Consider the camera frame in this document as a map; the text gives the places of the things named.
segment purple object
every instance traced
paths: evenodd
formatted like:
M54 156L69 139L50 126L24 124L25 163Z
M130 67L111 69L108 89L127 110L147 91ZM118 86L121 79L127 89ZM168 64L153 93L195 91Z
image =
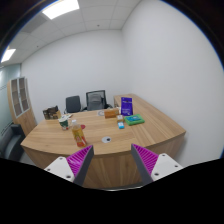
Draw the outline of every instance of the purple object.
M70 166L75 177L77 177L79 171L81 170L82 164L85 161L85 158L92 147L92 145L87 146L86 148L83 148L66 158L68 165Z
M132 98L121 97L121 114L123 116L133 115Z
M149 149L143 148L142 146L132 144L136 149L140 159L144 167L146 168L147 172L151 175L154 166L158 160L159 155L150 151Z

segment green book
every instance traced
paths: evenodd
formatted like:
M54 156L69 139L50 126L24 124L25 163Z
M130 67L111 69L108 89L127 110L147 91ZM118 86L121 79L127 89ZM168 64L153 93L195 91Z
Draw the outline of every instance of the green book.
M134 125L134 124L141 124L144 123L145 120L141 117L140 114L135 114L135 115L131 115L131 116L125 116L124 120L126 121L126 123L130 126L130 125Z

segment orange bottle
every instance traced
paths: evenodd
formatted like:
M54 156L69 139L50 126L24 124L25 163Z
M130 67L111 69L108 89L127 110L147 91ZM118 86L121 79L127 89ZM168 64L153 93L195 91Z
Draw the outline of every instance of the orange bottle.
M82 128L77 124L76 120L72 120L72 134L78 147L85 147L87 145Z

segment cardboard box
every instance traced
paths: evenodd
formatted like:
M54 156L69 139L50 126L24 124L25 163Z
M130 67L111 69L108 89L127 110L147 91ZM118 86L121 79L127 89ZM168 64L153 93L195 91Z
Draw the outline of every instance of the cardboard box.
M111 108L111 109L104 110L105 118L114 118L117 115L119 115L119 109L118 108Z

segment door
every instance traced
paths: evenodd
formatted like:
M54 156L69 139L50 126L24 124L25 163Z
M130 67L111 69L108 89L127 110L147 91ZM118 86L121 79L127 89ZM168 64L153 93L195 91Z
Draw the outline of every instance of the door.
M26 89L26 83L25 83L25 78L19 78L19 96L20 96L20 102L21 102L21 107L23 110L23 113L29 110L29 103L27 99L27 89Z
M11 94L15 116L19 117L23 113L23 111L21 108L19 91L18 91L18 79L14 79L11 81Z

